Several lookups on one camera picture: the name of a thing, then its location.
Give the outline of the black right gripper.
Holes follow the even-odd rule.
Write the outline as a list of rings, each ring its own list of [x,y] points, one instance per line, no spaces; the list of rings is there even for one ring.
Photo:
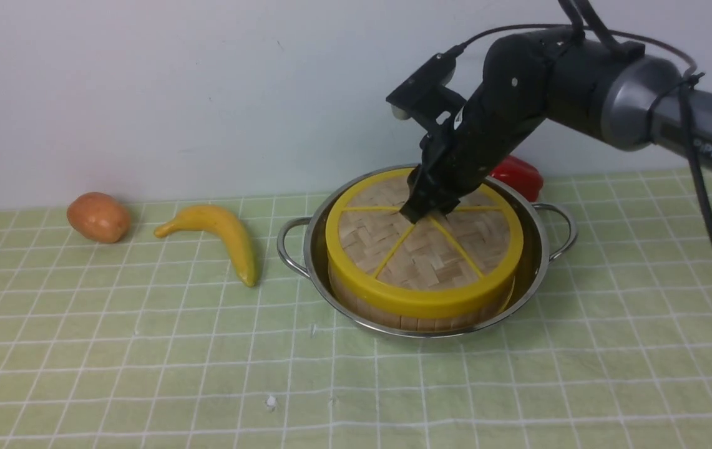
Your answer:
[[[520,33],[490,46],[481,84],[432,134],[409,177],[399,211],[409,222],[451,212],[544,121],[550,60],[541,40]]]

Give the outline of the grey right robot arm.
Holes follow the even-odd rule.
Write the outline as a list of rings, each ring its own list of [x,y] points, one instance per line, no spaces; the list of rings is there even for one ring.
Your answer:
[[[570,26],[507,26],[488,49],[469,99],[447,88],[463,42],[438,53],[387,96],[399,120],[426,130],[401,215],[444,215],[479,187],[544,120],[623,151],[655,144],[697,154],[712,170],[712,93],[627,34],[617,51]]]

